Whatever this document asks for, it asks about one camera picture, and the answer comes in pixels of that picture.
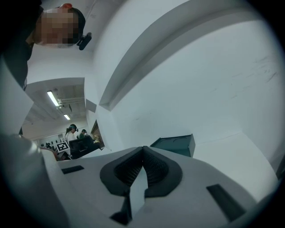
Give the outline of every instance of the long dark hair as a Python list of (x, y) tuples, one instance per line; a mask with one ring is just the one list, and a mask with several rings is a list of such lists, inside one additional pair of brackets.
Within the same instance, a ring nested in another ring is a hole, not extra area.
[(76, 127), (75, 124), (71, 124), (71, 125), (69, 126), (69, 128), (66, 129), (66, 134), (69, 133), (73, 128), (75, 128), (75, 130), (77, 129), (77, 127)]

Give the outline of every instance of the white shirt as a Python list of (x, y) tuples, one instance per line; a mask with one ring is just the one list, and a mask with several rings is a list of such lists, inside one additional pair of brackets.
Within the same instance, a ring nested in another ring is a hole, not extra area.
[(69, 142), (72, 141), (72, 140), (75, 140), (75, 136), (74, 134), (72, 134), (72, 132), (67, 132), (67, 134), (65, 135), (64, 139), (66, 140), (66, 142), (68, 143), (69, 145)]

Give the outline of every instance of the black rectangular slot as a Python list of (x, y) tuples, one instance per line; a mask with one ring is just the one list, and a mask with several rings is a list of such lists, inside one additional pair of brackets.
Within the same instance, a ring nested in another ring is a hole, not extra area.
[(230, 222), (245, 213), (242, 206), (219, 184), (208, 186), (207, 190)]
[(73, 167), (69, 167), (69, 168), (65, 168), (65, 169), (61, 169), (63, 174), (67, 174), (67, 173), (73, 173), (79, 170), (84, 169), (82, 166), (73, 166)]

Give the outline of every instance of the ceiling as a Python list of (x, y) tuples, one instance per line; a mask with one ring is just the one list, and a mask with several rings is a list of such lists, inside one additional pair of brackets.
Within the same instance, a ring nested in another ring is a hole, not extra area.
[[(56, 108), (47, 91), (51, 90), (56, 99), (62, 99), (64, 107)], [(65, 119), (84, 118), (86, 116), (84, 100), (84, 78), (64, 78), (28, 84), (26, 93), (34, 101), (23, 125), (38, 121), (50, 122)]]
[(93, 52), (96, 43), (109, 19), (125, 0), (42, 0), (44, 10), (61, 6), (64, 3), (71, 3), (79, 9), (86, 19), (84, 35), (92, 33), (92, 40), (85, 47), (84, 51)]

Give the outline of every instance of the fluorescent light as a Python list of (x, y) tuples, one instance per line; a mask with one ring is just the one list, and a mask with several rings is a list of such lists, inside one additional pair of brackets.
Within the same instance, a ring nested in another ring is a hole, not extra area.
[(68, 117), (68, 115), (64, 115), (65, 118), (67, 118), (68, 120), (70, 120), (70, 118)]
[(52, 100), (52, 102), (54, 103), (55, 106), (59, 106), (58, 102), (56, 101), (56, 99), (53, 96), (52, 91), (48, 91), (48, 96)]

